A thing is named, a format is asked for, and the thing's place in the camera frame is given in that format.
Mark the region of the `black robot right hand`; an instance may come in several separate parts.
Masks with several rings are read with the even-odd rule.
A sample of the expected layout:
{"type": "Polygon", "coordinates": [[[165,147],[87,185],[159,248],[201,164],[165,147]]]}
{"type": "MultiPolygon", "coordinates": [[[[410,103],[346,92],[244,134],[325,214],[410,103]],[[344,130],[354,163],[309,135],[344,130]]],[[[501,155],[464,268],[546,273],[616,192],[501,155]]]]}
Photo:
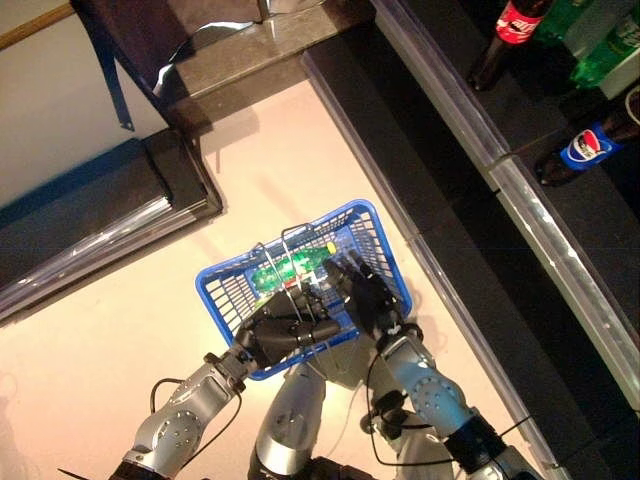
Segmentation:
{"type": "Polygon", "coordinates": [[[323,267],[329,284],[342,298],[352,323],[361,333],[379,340],[402,325],[399,300],[361,257],[355,256],[355,262],[327,259],[323,267]]]}

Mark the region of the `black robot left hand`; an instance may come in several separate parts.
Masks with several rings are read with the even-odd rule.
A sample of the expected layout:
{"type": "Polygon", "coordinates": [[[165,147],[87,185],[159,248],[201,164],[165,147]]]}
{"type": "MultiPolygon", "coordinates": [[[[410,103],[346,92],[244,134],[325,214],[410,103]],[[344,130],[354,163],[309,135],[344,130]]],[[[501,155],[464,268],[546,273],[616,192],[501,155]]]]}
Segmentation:
{"type": "Polygon", "coordinates": [[[279,364],[298,349],[324,342],[342,330],[322,298],[309,286],[279,291],[240,324],[233,344],[241,347],[259,370],[279,364]]]}

